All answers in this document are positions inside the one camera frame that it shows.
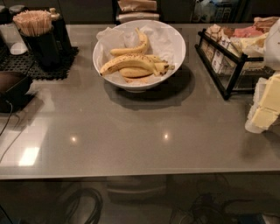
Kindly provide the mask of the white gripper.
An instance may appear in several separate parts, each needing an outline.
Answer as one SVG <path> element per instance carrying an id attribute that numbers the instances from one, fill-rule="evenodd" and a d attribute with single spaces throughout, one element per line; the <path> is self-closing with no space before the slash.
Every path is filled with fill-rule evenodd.
<path id="1" fill-rule="evenodd" d="M 280 70 L 280 18 L 271 26 L 264 44 L 264 62 L 273 70 Z M 260 134 L 280 115 L 280 74 L 268 80 L 260 78 L 255 85 L 253 104 L 248 112 L 245 130 Z"/>

